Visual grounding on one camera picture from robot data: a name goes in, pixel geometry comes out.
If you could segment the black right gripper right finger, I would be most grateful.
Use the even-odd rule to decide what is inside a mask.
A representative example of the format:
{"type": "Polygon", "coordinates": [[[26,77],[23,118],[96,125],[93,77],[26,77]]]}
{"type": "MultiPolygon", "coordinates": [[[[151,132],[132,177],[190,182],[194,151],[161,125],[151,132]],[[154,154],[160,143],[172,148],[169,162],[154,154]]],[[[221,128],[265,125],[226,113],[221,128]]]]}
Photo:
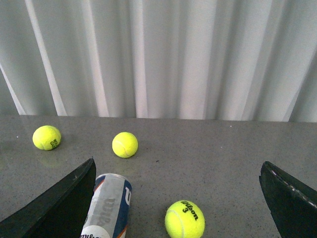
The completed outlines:
{"type": "Polygon", "coordinates": [[[259,176],[261,189],[282,238],[317,236],[317,191],[266,161],[259,176]]]}

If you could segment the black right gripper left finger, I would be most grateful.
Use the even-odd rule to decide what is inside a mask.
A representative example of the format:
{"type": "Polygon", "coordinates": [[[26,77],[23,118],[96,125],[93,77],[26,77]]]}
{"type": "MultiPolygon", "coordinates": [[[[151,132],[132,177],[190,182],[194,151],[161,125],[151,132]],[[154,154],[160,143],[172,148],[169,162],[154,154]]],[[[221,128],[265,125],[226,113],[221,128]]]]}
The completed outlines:
{"type": "Polygon", "coordinates": [[[2,238],[78,238],[90,207],[96,165],[90,158],[0,223],[2,238]]]}

